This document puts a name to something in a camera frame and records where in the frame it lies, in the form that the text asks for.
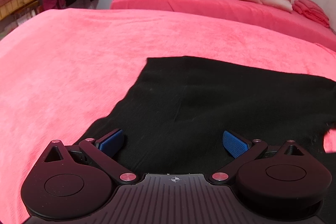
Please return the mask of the black pants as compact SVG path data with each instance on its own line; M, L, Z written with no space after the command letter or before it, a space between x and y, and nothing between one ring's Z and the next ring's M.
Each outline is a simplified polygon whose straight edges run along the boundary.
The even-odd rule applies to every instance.
M331 173L323 138L335 126L335 82L198 57L149 58L135 84L85 138L120 128L118 162L135 173L211 173L229 162L222 137L280 145L288 139Z

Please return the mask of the near pink bed blanket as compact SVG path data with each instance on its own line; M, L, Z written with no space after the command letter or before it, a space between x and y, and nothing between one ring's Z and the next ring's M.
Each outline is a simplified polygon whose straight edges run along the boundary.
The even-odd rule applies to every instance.
M1 40L1 221L48 143L107 116L149 57L196 56L335 79L335 52L259 26L154 10L45 11Z

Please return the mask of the wooden shelf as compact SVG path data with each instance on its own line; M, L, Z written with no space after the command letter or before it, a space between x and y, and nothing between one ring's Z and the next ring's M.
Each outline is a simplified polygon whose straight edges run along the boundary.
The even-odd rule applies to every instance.
M40 0L1 0L1 20L24 10Z

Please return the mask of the far pink bed blanket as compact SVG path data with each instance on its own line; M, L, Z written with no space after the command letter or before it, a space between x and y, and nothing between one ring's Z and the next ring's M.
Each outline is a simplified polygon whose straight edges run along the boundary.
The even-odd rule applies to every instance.
M113 0L111 9L184 12L251 24L335 50L331 29L291 11L241 0Z

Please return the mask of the folded red blanket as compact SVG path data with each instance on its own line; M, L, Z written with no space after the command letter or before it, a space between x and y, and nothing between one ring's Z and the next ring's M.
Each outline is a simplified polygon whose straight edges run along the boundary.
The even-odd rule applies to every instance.
M300 15L321 24L326 28L330 28L330 19L323 9L311 0L295 0L292 8Z

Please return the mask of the pink bed blanket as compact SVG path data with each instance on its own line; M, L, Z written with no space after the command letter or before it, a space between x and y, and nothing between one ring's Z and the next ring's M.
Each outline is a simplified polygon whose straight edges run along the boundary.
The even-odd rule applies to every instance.
M335 50L331 29L291 11L241 0L113 0L111 9L184 12L251 24Z
M1 221L48 143L107 116L149 57L196 56L335 79L335 52L259 26L154 10L45 11L1 40Z

